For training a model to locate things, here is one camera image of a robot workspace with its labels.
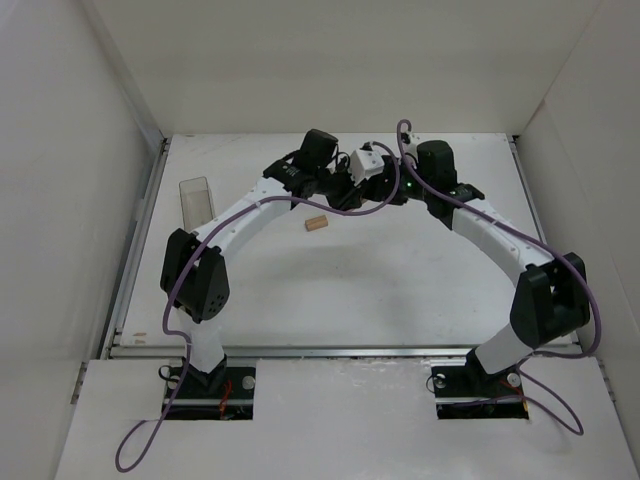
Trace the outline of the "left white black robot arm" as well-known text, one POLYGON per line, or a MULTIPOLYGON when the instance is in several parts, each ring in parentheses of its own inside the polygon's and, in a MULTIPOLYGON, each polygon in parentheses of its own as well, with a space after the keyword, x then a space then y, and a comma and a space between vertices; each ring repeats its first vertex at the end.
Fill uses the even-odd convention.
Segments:
POLYGON ((167 295, 166 312, 178 313, 182 326, 163 331, 185 342, 181 381, 208 394, 224 382, 226 354, 213 319, 230 297, 227 265, 232 257, 271 222, 298 205, 312 205, 315 195, 325 198, 324 211, 361 215, 362 190, 384 169, 371 148, 341 156, 336 137, 311 129, 296 150, 269 165, 226 211, 169 236, 160 287, 167 295))

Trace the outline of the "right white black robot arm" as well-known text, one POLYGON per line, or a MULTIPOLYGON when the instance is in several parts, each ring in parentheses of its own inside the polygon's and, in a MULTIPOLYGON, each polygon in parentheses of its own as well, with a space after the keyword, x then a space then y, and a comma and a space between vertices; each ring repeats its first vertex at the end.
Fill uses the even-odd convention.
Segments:
POLYGON ((582 259, 561 255, 499 215, 476 187, 457 178, 454 153, 442 140, 416 143, 403 136, 399 158, 379 154, 379 143, 354 151, 348 171, 363 198, 428 212, 492 260, 515 287, 509 320, 473 348, 458 369, 439 372, 457 396, 489 397, 539 348, 585 326, 593 313, 582 259))

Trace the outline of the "clear plastic box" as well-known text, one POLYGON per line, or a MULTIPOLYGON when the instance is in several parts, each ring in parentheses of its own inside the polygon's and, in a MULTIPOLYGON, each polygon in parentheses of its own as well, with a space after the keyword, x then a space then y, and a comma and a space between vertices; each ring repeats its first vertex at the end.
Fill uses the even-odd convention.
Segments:
POLYGON ((179 195, 184 229, 191 232, 215 217, 211 190, 204 176, 179 183, 179 195))

